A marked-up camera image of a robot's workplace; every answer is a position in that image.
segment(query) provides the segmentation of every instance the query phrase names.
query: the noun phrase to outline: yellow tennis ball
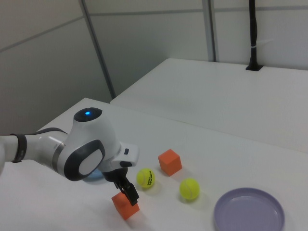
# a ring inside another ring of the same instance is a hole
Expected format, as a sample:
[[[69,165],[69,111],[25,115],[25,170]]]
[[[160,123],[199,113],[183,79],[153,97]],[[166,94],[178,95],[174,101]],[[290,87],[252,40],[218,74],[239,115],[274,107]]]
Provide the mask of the yellow tennis ball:
[[[137,174],[137,183],[143,188],[151,187],[155,182],[155,174],[149,168],[141,169]]]
[[[197,198],[200,192],[198,182],[193,178],[187,178],[180,184],[180,194],[182,197],[188,200]]]

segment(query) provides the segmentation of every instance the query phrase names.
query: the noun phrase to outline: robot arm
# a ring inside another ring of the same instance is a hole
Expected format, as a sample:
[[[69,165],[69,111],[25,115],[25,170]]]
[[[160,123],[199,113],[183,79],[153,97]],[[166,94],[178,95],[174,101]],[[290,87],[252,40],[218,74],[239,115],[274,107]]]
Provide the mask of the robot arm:
[[[43,164],[72,181],[82,180],[98,168],[132,205],[139,196],[126,173],[138,158],[138,146],[119,142],[111,123],[97,108],[77,112],[69,134],[47,128],[30,135],[0,136],[0,173],[4,160],[17,163],[23,159]]]

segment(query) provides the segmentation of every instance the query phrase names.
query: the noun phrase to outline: white wall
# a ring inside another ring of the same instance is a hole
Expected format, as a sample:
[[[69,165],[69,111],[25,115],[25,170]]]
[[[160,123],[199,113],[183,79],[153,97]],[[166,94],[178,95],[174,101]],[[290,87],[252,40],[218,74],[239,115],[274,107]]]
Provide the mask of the white wall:
[[[78,1],[0,1],[0,134],[111,96]]]
[[[248,2],[214,0],[219,62],[249,63]],[[259,64],[308,70],[308,1],[257,0],[256,7]]]
[[[116,95],[167,58],[208,61],[201,0],[86,0]]]

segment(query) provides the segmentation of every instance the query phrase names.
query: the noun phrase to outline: table surface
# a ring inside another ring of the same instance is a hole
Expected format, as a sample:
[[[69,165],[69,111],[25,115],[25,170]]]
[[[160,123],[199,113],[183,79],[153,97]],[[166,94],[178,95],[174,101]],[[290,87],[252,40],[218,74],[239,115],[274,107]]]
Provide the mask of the table surface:
[[[111,104],[308,152],[308,71],[167,59]]]
[[[194,230],[214,231],[213,210],[227,191],[253,187],[272,194],[283,206],[285,231],[308,227],[308,155],[202,127],[83,99],[44,128],[69,132],[73,115],[97,107],[110,119],[120,141],[140,147],[136,174],[152,168],[156,182],[148,190],[136,185],[140,211],[124,221],[111,197],[119,191],[104,179],[72,182],[34,161],[6,163],[0,178],[2,231]],[[168,177],[157,157],[177,152],[183,169]],[[200,183],[201,194],[187,203],[180,198],[180,182]]]

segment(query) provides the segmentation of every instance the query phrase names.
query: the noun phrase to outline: orange block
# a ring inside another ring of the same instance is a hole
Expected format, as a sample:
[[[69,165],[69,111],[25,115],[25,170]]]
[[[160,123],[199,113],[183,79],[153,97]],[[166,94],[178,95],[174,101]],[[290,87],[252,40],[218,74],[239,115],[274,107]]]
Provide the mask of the orange block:
[[[159,155],[158,161],[160,168],[167,173],[168,176],[182,169],[180,156],[171,149]]]
[[[129,217],[139,211],[138,204],[131,206],[125,194],[121,192],[112,197],[112,201],[114,202],[115,208],[117,209],[118,213],[124,220],[127,220]]]

